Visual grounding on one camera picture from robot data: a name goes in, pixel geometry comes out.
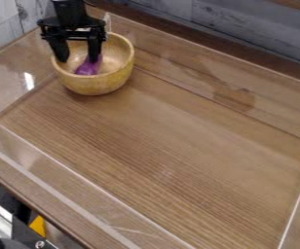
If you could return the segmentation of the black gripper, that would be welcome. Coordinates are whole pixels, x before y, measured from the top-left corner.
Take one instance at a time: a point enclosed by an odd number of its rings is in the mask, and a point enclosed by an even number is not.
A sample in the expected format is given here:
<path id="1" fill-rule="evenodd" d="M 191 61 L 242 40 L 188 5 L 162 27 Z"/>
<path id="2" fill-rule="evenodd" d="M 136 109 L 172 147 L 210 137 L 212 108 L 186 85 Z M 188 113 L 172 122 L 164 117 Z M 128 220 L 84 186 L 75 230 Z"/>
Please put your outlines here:
<path id="1" fill-rule="evenodd" d="M 36 22 L 40 37 L 48 42 L 52 53 L 60 62 L 69 57 L 67 40 L 87 40 L 87 56 L 90 62 L 96 62 L 102 51 L 102 41 L 107 40 L 106 21 L 84 17 L 80 22 L 60 23 L 56 17 L 40 19 Z"/>

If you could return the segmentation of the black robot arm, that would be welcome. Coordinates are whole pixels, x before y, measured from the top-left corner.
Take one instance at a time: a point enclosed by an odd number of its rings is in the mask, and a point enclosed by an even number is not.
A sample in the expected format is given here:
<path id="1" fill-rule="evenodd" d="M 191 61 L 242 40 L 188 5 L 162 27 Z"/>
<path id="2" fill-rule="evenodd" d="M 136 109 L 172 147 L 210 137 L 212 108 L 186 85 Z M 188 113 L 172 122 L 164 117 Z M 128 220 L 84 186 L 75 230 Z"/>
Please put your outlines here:
<path id="1" fill-rule="evenodd" d="M 96 62 L 107 40 L 106 21 L 87 14 L 83 0 L 51 0 L 51 3 L 55 16 L 40 19 L 36 24 L 55 57 L 67 62 L 71 55 L 68 42 L 84 41 L 87 58 Z"/>

